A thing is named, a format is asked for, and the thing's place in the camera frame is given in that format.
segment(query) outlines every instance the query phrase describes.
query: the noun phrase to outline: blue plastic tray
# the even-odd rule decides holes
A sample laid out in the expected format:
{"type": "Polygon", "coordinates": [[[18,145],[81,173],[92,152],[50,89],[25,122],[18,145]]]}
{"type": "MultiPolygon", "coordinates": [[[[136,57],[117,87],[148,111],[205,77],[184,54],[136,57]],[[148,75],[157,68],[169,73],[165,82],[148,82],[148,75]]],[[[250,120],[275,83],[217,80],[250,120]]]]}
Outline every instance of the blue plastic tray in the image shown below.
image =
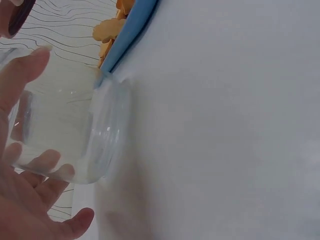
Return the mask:
{"type": "Polygon", "coordinates": [[[122,58],[131,43],[147,24],[158,0],[136,0],[130,14],[128,15],[122,31],[115,39],[109,53],[107,54],[101,70],[112,72],[116,63],[122,58]]]}

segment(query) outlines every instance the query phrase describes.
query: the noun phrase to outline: finger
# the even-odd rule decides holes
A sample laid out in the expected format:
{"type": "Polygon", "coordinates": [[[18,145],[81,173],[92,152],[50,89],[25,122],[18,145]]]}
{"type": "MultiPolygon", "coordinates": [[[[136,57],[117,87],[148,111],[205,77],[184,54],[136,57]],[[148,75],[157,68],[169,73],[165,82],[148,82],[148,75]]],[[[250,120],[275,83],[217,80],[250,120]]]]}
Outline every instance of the finger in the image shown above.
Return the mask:
{"type": "Polygon", "coordinates": [[[15,6],[20,6],[24,3],[24,0],[10,0],[15,6]]]}
{"type": "Polygon", "coordinates": [[[73,218],[64,222],[57,222],[62,230],[63,239],[80,238],[90,227],[95,213],[91,208],[81,209],[73,218]]]}
{"type": "Polygon", "coordinates": [[[45,70],[49,61],[48,47],[40,47],[28,56],[9,62],[0,72],[0,110],[7,115],[17,103],[26,84],[45,70]]]}
{"type": "Polygon", "coordinates": [[[21,144],[18,142],[12,143],[4,150],[2,160],[8,165],[12,165],[19,159],[21,153],[21,144]]]}
{"type": "Polygon", "coordinates": [[[32,173],[30,171],[23,171],[20,176],[24,178],[33,188],[39,186],[46,179],[45,176],[40,174],[32,173]]]}
{"type": "Polygon", "coordinates": [[[58,151],[48,149],[23,167],[43,174],[49,173],[55,168],[60,157],[61,155],[58,151]]]}
{"type": "Polygon", "coordinates": [[[45,182],[37,186],[35,191],[41,198],[46,209],[49,210],[68,185],[69,183],[66,181],[48,178],[45,182]]]}
{"type": "Polygon", "coordinates": [[[70,181],[75,175],[75,169],[71,164],[62,165],[57,171],[49,173],[48,177],[70,181]]]}

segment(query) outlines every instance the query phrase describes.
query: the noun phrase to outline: wavy line pattern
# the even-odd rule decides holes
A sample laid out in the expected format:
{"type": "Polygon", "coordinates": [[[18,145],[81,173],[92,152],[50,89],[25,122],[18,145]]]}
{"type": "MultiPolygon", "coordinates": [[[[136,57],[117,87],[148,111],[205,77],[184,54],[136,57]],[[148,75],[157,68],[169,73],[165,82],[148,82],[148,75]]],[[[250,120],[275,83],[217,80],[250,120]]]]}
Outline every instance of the wavy line pattern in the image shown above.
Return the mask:
{"type": "MultiPolygon", "coordinates": [[[[0,49],[34,50],[50,44],[58,58],[96,66],[100,48],[91,37],[93,27],[115,14],[115,0],[37,0],[20,32],[13,39],[0,38],[0,49]]],[[[70,218],[73,193],[70,184],[48,211],[50,218],[70,218]]]]}

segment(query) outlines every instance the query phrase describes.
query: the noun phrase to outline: fingernail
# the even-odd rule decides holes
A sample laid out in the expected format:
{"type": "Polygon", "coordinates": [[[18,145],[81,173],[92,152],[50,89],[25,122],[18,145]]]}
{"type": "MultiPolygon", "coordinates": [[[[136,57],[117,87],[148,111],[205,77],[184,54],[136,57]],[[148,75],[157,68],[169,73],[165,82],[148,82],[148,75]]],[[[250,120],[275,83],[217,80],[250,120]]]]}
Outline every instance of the fingernail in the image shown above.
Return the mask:
{"type": "Polygon", "coordinates": [[[40,56],[43,53],[51,52],[52,48],[53,48],[52,45],[41,46],[41,47],[37,48],[36,50],[34,50],[30,55],[31,56],[40,56]]]}
{"type": "Polygon", "coordinates": [[[18,7],[24,3],[24,0],[11,0],[11,2],[18,7]]]}

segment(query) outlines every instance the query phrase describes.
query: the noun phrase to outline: clear plastic container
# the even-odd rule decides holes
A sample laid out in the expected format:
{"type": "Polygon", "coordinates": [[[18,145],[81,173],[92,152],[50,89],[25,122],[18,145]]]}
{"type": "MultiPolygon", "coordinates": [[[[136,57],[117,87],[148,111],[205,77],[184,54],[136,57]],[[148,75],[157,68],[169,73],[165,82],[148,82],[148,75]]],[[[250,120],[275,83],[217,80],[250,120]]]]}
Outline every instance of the clear plastic container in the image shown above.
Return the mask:
{"type": "MultiPolygon", "coordinates": [[[[0,69],[30,51],[0,51],[0,69]]],[[[15,167],[79,184],[97,181],[126,139],[130,85],[94,67],[51,56],[9,115],[7,146],[22,145],[15,167]]]]}

